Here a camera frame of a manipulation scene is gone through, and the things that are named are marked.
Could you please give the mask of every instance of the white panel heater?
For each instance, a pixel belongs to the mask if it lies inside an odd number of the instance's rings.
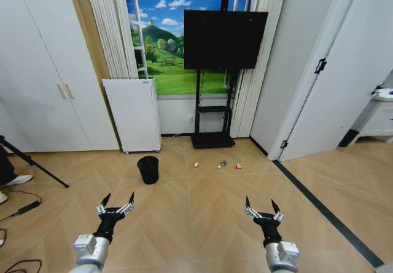
[[[103,80],[124,152],[159,151],[160,120],[154,79]]]

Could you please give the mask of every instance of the wardrobe handle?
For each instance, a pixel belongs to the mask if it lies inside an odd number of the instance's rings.
[[[72,95],[71,89],[69,88],[68,84],[67,84],[67,83],[64,83],[64,86],[65,86],[66,89],[67,89],[68,96],[69,96],[71,99],[74,99],[74,96]]]
[[[62,97],[63,99],[67,99],[67,97],[66,97],[66,95],[64,94],[64,91],[63,91],[63,89],[62,89],[62,87],[61,87],[61,85],[60,85],[60,84],[56,84],[56,86],[57,86],[57,89],[58,89],[59,92],[60,92],[61,97]]]

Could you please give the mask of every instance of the door hinge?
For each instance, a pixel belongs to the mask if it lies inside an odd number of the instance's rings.
[[[280,148],[284,149],[288,146],[288,140],[284,140],[280,146]]]
[[[326,58],[321,58],[318,62],[317,68],[315,69],[315,74],[319,74],[321,71],[324,70],[325,65],[327,64]]]

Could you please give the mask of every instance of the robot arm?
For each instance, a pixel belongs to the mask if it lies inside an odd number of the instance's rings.
[[[284,219],[277,204],[272,200],[275,214],[256,212],[246,197],[245,211],[248,217],[258,224],[263,231],[265,239],[263,246],[266,249],[266,260],[271,272],[288,273],[297,272],[296,260],[300,255],[295,244],[282,241],[282,237],[278,233],[277,227]]]
[[[97,231],[93,234],[80,235],[75,240],[74,248],[78,252],[76,263],[80,266],[69,271],[69,273],[100,273],[104,267],[116,223],[124,219],[134,209],[134,193],[131,195],[128,204],[123,207],[105,209],[110,196],[109,193],[96,207],[101,219]]]

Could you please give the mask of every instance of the black cable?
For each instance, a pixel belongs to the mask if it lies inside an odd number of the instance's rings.
[[[13,216],[15,216],[15,214],[9,215],[8,217],[5,217],[5,218],[1,219],[0,222],[1,222],[1,221],[4,221],[4,220],[6,220],[6,219],[8,219],[8,218],[10,218],[10,217],[13,217]]]
[[[203,74],[202,74],[202,85],[201,85],[201,89],[199,91],[199,106],[201,105],[201,95],[202,95],[202,89],[203,89],[203,80],[204,80],[204,70],[203,70]]]
[[[39,203],[42,203],[42,197],[40,197],[40,196],[39,196],[38,194],[36,194],[36,193],[27,192],[27,191],[23,191],[23,190],[13,190],[13,189],[11,189],[11,187],[8,187],[8,189],[9,189],[11,192],[22,192],[22,193],[24,193],[24,194],[34,195],[35,197],[37,197],[37,198],[39,199]]]
[[[42,267],[42,261],[40,259],[21,260],[19,262],[16,262],[15,264],[13,264],[4,273],[18,273],[18,272],[28,273],[26,269],[16,269],[16,270],[12,270],[12,271],[11,271],[11,269],[14,268],[15,266],[18,266],[21,263],[33,263],[33,262],[38,262],[39,263],[39,267],[38,267],[38,270],[37,270],[37,273],[39,273],[39,271],[41,270],[41,267]]]
[[[16,216],[16,215],[21,215],[21,214],[23,214],[23,213],[25,213],[25,212],[27,212],[27,211],[29,211],[29,210],[34,209],[35,207],[39,206],[39,205],[42,203],[42,197],[40,197],[40,196],[39,196],[38,194],[36,194],[36,193],[27,192],[27,191],[23,191],[23,190],[13,190],[13,189],[11,189],[11,187],[9,187],[9,191],[10,191],[10,192],[21,192],[21,193],[24,193],[24,194],[34,195],[35,197],[37,197],[37,198],[39,199],[39,201],[34,201],[34,202],[28,204],[27,206],[21,207],[20,209],[18,209],[18,210],[17,210],[15,213],[13,213],[12,215],[9,215],[8,217],[5,217],[5,218],[1,219],[0,222],[6,220],[6,219],[8,219],[8,218],[14,217],[14,216]]]
[[[34,195],[34,196],[36,196],[38,199],[39,199],[39,204],[40,203],[42,203],[42,197],[40,197],[38,194],[36,194],[36,193],[31,193],[31,192],[27,192],[27,191],[23,191],[23,190],[13,190],[13,189],[11,189],[10,187],[9,187],[9,190],[11,191],[11,192],[21,192],[21,193],[24,193],[24,194],[30,194],[30,195]],[[18,215],[19,214],[19,211],[20,211],[20,209],[18,210],[18,212],[16,212],[16,213],[13,213],[12,215],[9,215],[8,217],[5,217],[5,218],[3,218],[3,219],[1,219],[0,221],[3,221],[3,220],[5,220],[5,219],[8,219],[8,218],[10,218],[10,217],[13,217],[13,216],[15,216],[15,215]],[[7,240],[7,229],[5,229],[5,228],[0,228],[0,231],[3,231],[4,232],[4,239],[3,239],[3,244],[2,245],[4,245],[5,243],[6,243],[6,240]],[[28,271],[26,270],[26,269],[15,269],[15,270],[12,270],[12,268],[14,268],[15,266],[18,266],[19,264],[21,264],[21,263],[33,263],[33,262],[37,262],[37,263],[39,263],[39,267],[38,267],[38,270],[37,270],[37,272],[36,273],[39,273],[39,271],[41,270],[41,267],[42,267],[42,260],[40,260],[40,259],[31,259],[31,260],[21,260],[21,261],[18,261],[18,262],[16,262],[15,264],[13,264],[10,268],[8,268],[4,273],[28,273]]]

